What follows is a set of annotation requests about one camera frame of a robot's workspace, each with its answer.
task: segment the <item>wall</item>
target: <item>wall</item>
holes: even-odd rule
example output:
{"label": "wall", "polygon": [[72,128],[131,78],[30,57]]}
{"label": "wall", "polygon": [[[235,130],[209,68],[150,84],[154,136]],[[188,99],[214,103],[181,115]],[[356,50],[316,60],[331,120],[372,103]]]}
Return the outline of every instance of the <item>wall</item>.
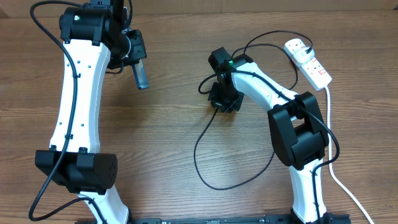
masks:
{"label": "wall", "polygon": [[[0,0],[0,17],[29,17],[39,0]],[[89,0],[71,0],[84,3]],[[266,11],[388,10],[398,0],[132,0],[135,14],[190,14]],[[38,17],[58,17],[65,6],[43,6]]]}

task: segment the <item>wooden surface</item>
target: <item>wooden surface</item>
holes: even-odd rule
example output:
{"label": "wooden surface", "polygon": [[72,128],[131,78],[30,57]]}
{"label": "wooden surface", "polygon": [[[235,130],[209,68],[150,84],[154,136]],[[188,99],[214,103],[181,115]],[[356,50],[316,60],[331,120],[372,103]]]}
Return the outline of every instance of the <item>wooden surface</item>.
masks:
{"label": "wooden surface", "polygon": [[[134,217],[253,217],[289,213],[293,194],[288,168],[275,158],[258,179],[234,190],[204,186],[193,147],[213,109],[198,84],[212,73],[211,51],[230,52],[270,30],[296,30],[314,41],[330,72],[333,132],[341,146],[337,177],[376,223],[398,220],[398,13],[275,12],[137,16],[144,35],[150,88],[138,91],[130,69],[104,80],[99,133],[102,152],[119,160],[116,181]],[[58,19],[42,19],[59,35]],[[0,223],[30,223],[27,212],[46,176],[34,165],[47,149],[57,120],[63,80],[58,47],[30,19],[0,20]],[[283,45],[296,36],[274,34],[259,42]],[[294,72],[276,49],[250,49],[263,71],[284,86]],[[298,93],[315,93],[325,115],[325,92],[300,73]],[[249,98],[241,111],[218,114],[198,147],[198,166],[212,185],[226,187],[257,174],[272,153],[267,116]],[[333,213],[366,223],[354,202],[322,169],[323,197]],[[75,198],[50,184],[35,213],[43,215]],[[91,219],[84,203],[50,221]]]}
{"label": "wooden surface", "polygon": [[[28,18],[31,5],[42,0],[0,0],[10,18]],[[73,0],[83,4],[89,0]],[[226,12],[289,12],[336,10],[392,10],[398,0],[132,0],[134,15],[208,14]],[[67,6],[37,8],[38,17],[59,17]]]}

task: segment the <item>power outlet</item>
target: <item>power outlet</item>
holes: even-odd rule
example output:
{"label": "power outlet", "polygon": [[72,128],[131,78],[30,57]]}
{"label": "power outlet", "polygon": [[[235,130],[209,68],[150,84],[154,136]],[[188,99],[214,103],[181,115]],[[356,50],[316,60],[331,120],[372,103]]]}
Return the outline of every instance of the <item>power outlet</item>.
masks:
{"label": "power outlet", "polygon": [[298,58],[298,60],[295,58],[297,53],[303,51],[301,49],[306,48],[307,46],[298,38],[286,42],[284,46],[284,50],[292,57],[294,63],[304,74],[305,78],[307,78],[316,91],[319,91],[328,86],[332,78],[315,57],[312,57],[308,61],[304,61],[302,58]]}

